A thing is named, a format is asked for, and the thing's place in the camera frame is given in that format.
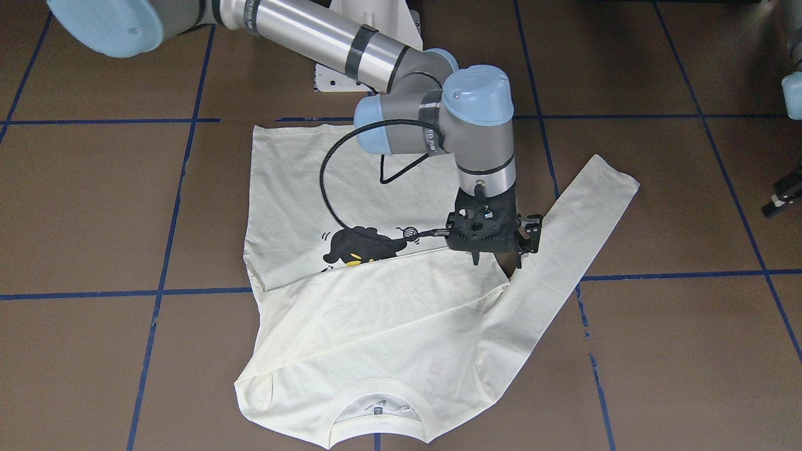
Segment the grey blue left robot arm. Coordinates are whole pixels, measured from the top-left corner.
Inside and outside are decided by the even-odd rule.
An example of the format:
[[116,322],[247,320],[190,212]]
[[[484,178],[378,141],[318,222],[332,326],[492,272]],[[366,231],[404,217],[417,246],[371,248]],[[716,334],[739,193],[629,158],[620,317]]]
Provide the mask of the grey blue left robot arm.
[[[784,77],[781,86],[788,117],[794,121],[801,120],[801,43],[800,32],[796,32],[789,40],[789,54],[793,62],[793,73]],[[773,184],[774,194],[771,200],[761,208],[765,218],[776,217],[788,206],[800,202],[801,192],[801,159],[798,158],[794,169]]]

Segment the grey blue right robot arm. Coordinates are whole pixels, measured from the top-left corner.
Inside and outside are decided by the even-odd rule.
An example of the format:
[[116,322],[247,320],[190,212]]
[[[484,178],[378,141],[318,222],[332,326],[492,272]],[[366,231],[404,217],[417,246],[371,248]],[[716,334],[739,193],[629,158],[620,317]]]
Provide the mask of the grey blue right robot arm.
[[164,40],[217,24],[244,29],[368,86],[375,95],[353,114],[355,130],[337,141],[321,163],[321,196],[338,237],[402,248],[337,214],[325,188],[333,154],[358,138],[381,156],[452,154],[459,189],[444,228],[420,237],[443,237],[449,249],[472,254],[535,254],[543,217],[516,209],[514,107],[509,77],[491,65],[460,69],[444,49],[413,49],[369,24],[360,24],[311,1],[49,1],[49,10],[87,48],[126,59]]

